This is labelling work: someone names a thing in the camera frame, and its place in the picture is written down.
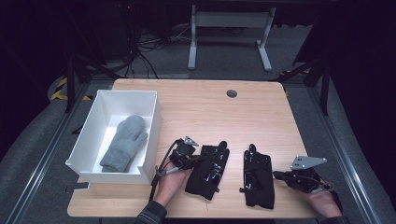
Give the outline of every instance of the gray mitten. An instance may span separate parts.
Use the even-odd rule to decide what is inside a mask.
[[[122,173],[148,138],[143,118],[132,115],[118,126],[105,156],[100,161],[104,173]]]

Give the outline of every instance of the table top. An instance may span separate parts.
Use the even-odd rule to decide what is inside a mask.
[[[167,149],[186,135],[200,146],[226,141],[230,149],[219,193],[212,201],[180,190],[167,205],[168,217],[317,217],[300,195],[274,181],[275,208],[246,206],[243,153],[255,144],[271,157],[274,171],[288,171],[297,155],[306,155],[283,87],[275,82],[118,79],[113,90],[157,91],[162,127],[156,164]],[[227,96],[228,90],[237,96]],[[68,206],[72,217],[136,217],[148,202],[151,186],[91,184],[75,190]]]

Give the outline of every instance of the person's hand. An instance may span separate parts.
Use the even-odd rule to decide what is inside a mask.
[[[324,217],[340,217],[341,213],[337,203],[335,203],[332,194],[329,191],[321,191],[317,193],[299,192],[311,206]]]
[[[170,170],[175,167],[169,159],[166,159],[167,164],[163,169]],[[178,170],[172,174],[165,175],[160,178],[159,189],[157,195],[154,197],[154,201],[160,203],[162,206],[168,205],[173,196],[180,190],[186,177],[191,173],[189,170]]]

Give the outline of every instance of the sleeve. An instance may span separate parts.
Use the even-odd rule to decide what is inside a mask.
[[[346,216],[341,217],[329,217],[325,219],[321,219],[319,224],[350,224],[349,218]]]
[[[155,201],[148,202],[148,205],[134,219],[134,224],[160,224],[166,217],[166,209]]]

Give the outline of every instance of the white box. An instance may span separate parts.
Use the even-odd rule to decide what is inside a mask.
[[[131,115],[144,119],[148,141],[129,164],[129,172],[102,173],[99,162],[118,124]],[[161,109],[156,91],[99,90],[66,165],[89,183],[149,185],[155,175],[160,129]]]

